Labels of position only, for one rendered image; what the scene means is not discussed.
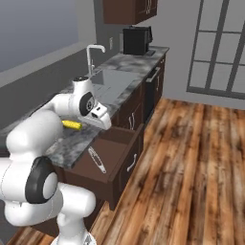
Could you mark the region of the silver sink tap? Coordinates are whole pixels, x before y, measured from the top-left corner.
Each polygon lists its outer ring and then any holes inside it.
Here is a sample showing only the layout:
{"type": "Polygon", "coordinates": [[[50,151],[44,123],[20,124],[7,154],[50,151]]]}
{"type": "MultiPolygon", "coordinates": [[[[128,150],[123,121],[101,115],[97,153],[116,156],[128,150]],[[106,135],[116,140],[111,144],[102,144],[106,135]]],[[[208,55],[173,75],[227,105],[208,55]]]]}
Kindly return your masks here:
{"type": "Polygon", "coordinates": [[[95,67],[92,61],[92,56],[91,56],[92,49],[98,49],[98,50],[101,50],[103,53],[105,53],[105,47],[99,44],[90,44],[86,47],[88,72],[89,72],[90,77],[93,76],[93,69],[95,67]]]}

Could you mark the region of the grey framed window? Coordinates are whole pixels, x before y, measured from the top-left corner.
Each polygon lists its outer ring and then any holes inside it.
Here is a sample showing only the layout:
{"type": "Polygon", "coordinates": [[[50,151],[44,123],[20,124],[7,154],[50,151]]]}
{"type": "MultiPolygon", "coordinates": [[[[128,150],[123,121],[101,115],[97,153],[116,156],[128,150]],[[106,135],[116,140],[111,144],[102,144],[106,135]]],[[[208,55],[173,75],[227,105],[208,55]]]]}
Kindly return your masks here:
{"type": "Polygon", "coordinates": [[[245,0],[200,0],[187,91],[245,100],[245,0]]]}

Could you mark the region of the black dishwasher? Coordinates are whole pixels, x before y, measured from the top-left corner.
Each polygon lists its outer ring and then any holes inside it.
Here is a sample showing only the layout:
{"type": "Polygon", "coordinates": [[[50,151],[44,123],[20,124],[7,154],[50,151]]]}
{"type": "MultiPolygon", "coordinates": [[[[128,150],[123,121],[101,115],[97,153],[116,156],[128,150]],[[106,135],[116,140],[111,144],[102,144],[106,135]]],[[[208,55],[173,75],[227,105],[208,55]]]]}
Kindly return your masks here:
{"type": "Polygon", "coordinates": [[[145,80],[145,122],[148,121],[155,107],[156,97],[160,87],[160,73],[161,69],[156,67],[145,80]]]}

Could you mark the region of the brown cupboard doors under sink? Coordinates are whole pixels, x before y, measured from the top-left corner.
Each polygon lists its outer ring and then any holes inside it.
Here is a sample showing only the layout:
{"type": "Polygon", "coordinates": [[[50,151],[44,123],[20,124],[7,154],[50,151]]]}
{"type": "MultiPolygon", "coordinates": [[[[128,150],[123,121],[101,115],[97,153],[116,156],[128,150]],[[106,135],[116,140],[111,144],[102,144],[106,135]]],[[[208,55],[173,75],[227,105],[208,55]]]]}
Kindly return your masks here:
{"type": "Polygon", "coordinates": [[[119,127],[136,130],[143,121],[145,87],[139,85],[122,104],[119,111],[119,127]]]}

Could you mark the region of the black coffee machine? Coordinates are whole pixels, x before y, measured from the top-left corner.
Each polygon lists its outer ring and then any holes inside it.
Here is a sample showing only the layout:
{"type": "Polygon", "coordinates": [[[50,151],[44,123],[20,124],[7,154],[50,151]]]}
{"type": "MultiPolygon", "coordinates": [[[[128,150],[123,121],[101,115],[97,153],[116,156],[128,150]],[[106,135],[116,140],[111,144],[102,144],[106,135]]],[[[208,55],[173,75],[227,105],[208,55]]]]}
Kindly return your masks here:
{"type": "Polygon", "coordinates": [[[125,55],[143,56],[153,41],[151,27],[129,26],[122,30],[123,53],[125,55]]]}

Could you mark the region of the brown wall cupboard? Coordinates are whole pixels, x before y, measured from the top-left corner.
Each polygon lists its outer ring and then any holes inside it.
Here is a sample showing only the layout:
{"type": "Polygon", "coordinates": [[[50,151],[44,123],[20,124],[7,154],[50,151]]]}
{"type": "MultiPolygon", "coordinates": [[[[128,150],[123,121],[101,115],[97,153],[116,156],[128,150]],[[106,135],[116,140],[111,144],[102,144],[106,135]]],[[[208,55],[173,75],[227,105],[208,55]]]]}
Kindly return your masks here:
{"type": "Polygon", "coordinates": [[[102,0],[105,24],[135,25],[157,14],[158,0],[102,0]]]}

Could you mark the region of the grey sink basin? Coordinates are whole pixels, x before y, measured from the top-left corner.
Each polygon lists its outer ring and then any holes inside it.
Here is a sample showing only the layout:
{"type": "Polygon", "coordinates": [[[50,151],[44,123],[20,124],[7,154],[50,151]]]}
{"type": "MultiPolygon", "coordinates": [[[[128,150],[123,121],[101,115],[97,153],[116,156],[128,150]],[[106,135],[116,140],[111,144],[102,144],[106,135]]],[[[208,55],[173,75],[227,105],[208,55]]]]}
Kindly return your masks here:
{"type": "Polygon", "coordinates": [[[137,78],[138,75],[132,72],[101,70],[91,77],[91,81],[97,100],[100,103],[113,103],[137,78]]]}

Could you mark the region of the brown narrow base cupboard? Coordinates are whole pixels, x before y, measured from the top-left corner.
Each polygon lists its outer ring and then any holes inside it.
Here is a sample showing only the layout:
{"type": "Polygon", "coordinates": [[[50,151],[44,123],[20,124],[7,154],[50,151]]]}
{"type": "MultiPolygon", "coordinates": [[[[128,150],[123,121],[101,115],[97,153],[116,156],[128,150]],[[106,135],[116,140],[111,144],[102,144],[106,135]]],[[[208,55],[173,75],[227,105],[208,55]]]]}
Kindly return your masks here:
{"type": "Polygon", "coordinates": [[[160,73],[158,76],[158,85],[157,85],[157,96],[156,103],[160,100],[163,93],[163,84],[164,84],[164,76],[165,76],[165,64],[166,64],[166,55],[160,60],[158,67],[160,68],[160,73]]]}

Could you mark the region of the silver tongs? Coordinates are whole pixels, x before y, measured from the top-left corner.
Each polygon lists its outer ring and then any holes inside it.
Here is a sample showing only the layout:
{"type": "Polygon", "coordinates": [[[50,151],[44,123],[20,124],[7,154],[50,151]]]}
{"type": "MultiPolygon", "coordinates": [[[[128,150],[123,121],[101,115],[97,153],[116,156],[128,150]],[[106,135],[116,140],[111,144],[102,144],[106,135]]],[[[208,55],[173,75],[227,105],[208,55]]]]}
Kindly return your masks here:
{"type": "Polygon", "coordinates": [[[94,161],[94,163],[96,164],[96,166],[98,167],[98,169],[105,174],[106,173],[106,168],[102,162],[102,160],[100,159],[99,154],[96,152],[96,150],[90,146],[88,148],[88,153],[90,155],[90,157],[92,158],[92,160],[94,161]]]}

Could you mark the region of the brown wooden drawer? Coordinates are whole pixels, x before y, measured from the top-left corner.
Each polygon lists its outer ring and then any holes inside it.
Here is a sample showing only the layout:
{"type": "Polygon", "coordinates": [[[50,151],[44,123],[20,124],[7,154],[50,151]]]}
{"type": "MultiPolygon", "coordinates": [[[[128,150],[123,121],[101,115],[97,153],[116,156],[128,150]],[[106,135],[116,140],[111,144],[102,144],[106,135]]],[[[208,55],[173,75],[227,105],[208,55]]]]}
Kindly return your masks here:
{"type": "Polygon", "coordinates": [[[103,174],[98,169],[88,151],[85,151],[73,168],[64,170],[64,180],[67,184],[91,190],[98,199],[107,201],[110,210],[113,211],[137,165],[143,145],[143,124],[136,130],[111,127],[92,143],[106,168],[106,173],[103,174]],[[135,153],[136,164],[127,172],[126,169],[132,164],[135,153]]]}

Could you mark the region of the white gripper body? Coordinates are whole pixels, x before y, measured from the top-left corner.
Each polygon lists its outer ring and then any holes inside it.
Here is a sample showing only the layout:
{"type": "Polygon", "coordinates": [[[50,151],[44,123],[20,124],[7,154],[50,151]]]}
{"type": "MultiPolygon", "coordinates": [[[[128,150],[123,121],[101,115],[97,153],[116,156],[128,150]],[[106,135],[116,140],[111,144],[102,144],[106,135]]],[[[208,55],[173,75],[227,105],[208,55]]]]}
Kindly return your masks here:
{"type": "Polygon", "coordinates": [[[81,120],[84,123],[91,124],[103,130],[108,130],[112,125],[110,116],[107,112],[105,112],[102,116],[91,112],[86,117],[83,117],[81,120]]]}

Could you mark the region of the yellow corn cob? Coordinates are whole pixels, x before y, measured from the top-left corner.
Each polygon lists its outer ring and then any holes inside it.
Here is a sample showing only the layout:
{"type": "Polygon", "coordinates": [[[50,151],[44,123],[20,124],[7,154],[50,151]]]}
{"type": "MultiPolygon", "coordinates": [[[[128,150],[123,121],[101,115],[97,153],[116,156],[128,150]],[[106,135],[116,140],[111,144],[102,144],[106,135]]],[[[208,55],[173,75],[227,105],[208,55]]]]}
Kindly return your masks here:
{"type": "Polygon", "coordinates": [[[80,122],[63,121],[62,124],[66,128],[71,128],[71,129],[75,129],[75,130],[81,130],[82,129],[82,124],[80,122]]]}

